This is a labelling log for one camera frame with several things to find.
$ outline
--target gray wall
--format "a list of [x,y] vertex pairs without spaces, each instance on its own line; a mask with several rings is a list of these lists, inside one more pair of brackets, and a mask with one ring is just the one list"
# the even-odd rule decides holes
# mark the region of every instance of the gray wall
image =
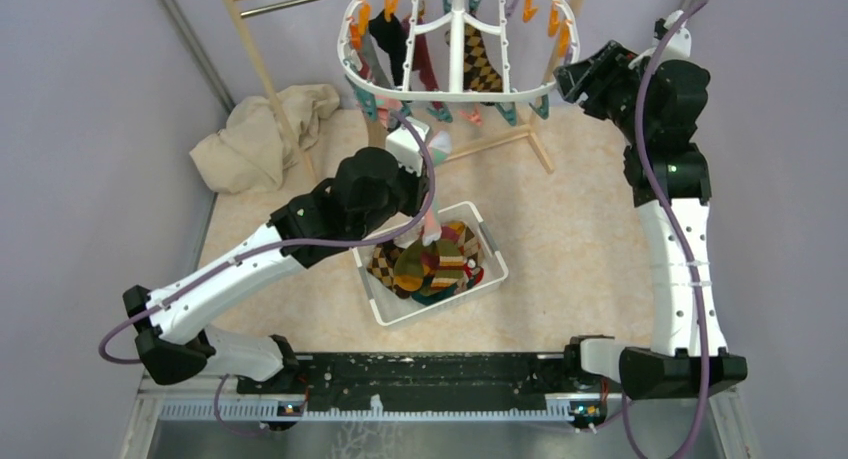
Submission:
[[848,450],[846,1],[712,0],[691,24],[717,310],[764,457]]
[[[236,101],[252,94],[264,94],[262,84],[248,60],[241,40],[221,0],[177,0],[191,22],[212,62],[230,88]],[[251,0],[239,3],[243,9],[281,0]],[[372,1],[373,13],[381,9],[381,0]],[[427,18],[433,20],[441,10],[441,0],[427,1]],[[330,83],[343,96],[347,107],[355,104],[344,80],[336,56],[335,43],[344,10],[350,0],[324,0],[248,19],[248,26],[262,52],[278,89],[292,84]],[[653,23],[679,5],[680,0],[586,0],[578,28],[584,56],[594,53],[608,39],[642,50],[650,45]],[[409,12],[402,3],[400,13]],[[547,37],[547,7],[529,25],[521,19],[521,6],[510,22],[510,62],[518,87],[539,84],[553,42]],[[484,0],[480,18],[497,18],[494,0]],[[428,36],[428,46],[441,87],[447,87],[447,45],[442,32]],[[500,48],[490,47],[489,54],[500,64]],[[389,72],[384,56],[384,69]]]
[[223,113],[164,17],[155,0],[2,0],[3,457],[117,454],[141,368],[97,342],[124,289],[191,266],[211,195],[187,152]]

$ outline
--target floor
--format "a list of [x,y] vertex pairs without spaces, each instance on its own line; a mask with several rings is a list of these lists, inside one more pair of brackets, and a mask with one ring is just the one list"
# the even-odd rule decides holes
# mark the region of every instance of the floor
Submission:
[[[456,144],[506,127],[492,108],[484,109],[482,130],[464,121],[448,125]],[[387,330],[375,321],[353,257],[345,253],[267,287],[215,324],[245,334],[284,335],[303,352],[558,351],[582,334],[649,344],[648,249],[622,174],[625,140],[611,123],[574,107],[554,107],[540,124],[539,136],[556,165],[553,174],[526,141],[437,169],[441,206],[473,202],[500,246],[510,276],[496,292]],[[324,176],[367,142],[362,115],[354,110],[338,111],[322,124],[322,133],[310,152]],[[311,187],[303,168],[295,166],[280,191],[220,195],[201,263],[231,249]]]

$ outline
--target white plastic basket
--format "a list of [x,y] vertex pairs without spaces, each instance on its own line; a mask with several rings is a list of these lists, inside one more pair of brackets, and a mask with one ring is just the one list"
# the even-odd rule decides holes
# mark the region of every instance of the white plastic basket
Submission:
[[[487,292],[494,291],[509,276],[509,269],[506,267],[500,250],[498,250],[497,243],[492,239],[486,223],[483,221],[474,204],[466,201],[442,209],[439,211],[439,221],[443,223],[448,221],[462,221],[477,235],[484,251],[482,264],[484,270],[483,282],[463,293],[439,301],[431,306],[424,306],[414,299],[399,299],[384,287],[379,279],[368,273],[365,266],[371,261],[374,246],[355,248],[352,252],[354,259],[356,259],[356,267],[359,269],[359,274],[362,277],[365,293],[368,296],[368,301],[371,303],[371,310],[374,311],[374,317],[381,326],[397,327],[407,325],[412,320],[421,319],[436,312],[458,306],[473,298],[480,297]],[[378,231],[374,235],[382,235],[401,226]],[[420,227],[413,228],[412,231],[402,236],[397,243],[401,244],[404,237],[418,237],[418,231],[420,231]]]

